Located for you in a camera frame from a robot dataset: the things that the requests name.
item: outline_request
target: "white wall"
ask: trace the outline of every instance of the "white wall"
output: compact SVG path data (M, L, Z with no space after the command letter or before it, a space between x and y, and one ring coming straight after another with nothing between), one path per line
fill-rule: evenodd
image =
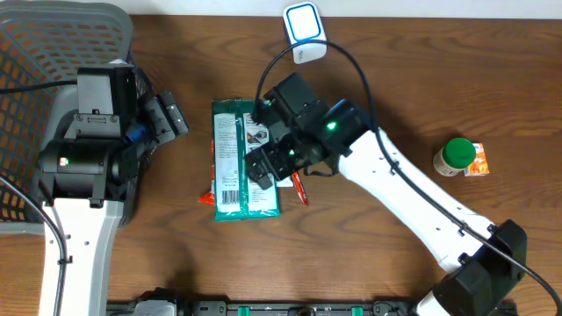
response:
M280 16L302 0L79 0L131 14ZM325 17L562 18L562 0L315 0Z

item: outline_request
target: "wooden table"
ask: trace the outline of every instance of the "wooden table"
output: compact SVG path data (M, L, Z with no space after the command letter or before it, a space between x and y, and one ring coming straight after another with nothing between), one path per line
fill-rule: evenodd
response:
M280 191L280 219L215 223L209 190L211 100L252 98L263 68L287 46L280 18L133 17L136 61L170 90L188 135L160 147L140 208L118 232L110 300L156 286L187 298L361 300L422 298L443 277L416 237L379 201L337 176L304 179L311 206ZM529 236L529 266L562 291L562 22L325 18L353 53L398 148L452 196ZM319 96L364 104L357 74L335 51L279 62L266 89L298 69ZM432 154L453 136L483 142L492 173L444 178ZM34 315L43 241L0 237L0 313ZM552 315L529 277L509 295L521 315Z

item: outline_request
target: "teal pouch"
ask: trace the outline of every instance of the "teal pouch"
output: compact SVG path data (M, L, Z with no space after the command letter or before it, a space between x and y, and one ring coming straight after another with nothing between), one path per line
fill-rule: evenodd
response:
M216 221L279 217L277 186L262 190L246 174L246 153L270 140L251 119L253 110L250 100L213 101Z

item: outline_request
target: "green bottle cap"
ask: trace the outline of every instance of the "green bottle cap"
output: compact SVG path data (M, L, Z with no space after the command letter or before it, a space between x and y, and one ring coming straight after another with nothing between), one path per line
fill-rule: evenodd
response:
M476 158L476 149L468 139L452 139L443 148L443 159L455 169L468 167L474 162L474 158Z

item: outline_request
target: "orange box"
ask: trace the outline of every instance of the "orange box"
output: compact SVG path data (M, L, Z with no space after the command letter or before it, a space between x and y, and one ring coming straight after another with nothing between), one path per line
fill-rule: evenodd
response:
M476 149L476 158L474 162L465 168L465 176L485 176L490 173L486 154L484 154L484 145L482 143L472 143Z

